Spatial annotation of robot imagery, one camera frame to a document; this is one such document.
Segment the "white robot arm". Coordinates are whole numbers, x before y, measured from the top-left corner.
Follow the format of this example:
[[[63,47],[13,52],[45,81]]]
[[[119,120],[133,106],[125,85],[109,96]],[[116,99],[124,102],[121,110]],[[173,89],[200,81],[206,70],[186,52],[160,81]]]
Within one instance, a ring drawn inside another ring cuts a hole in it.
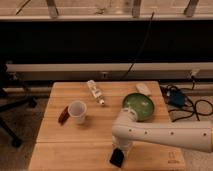
[[[210,121],[139,123],[136,114],[122,109],[112,125],[112,135],[120,147],[131,141],[142,141],[213,152],[213,124]]]

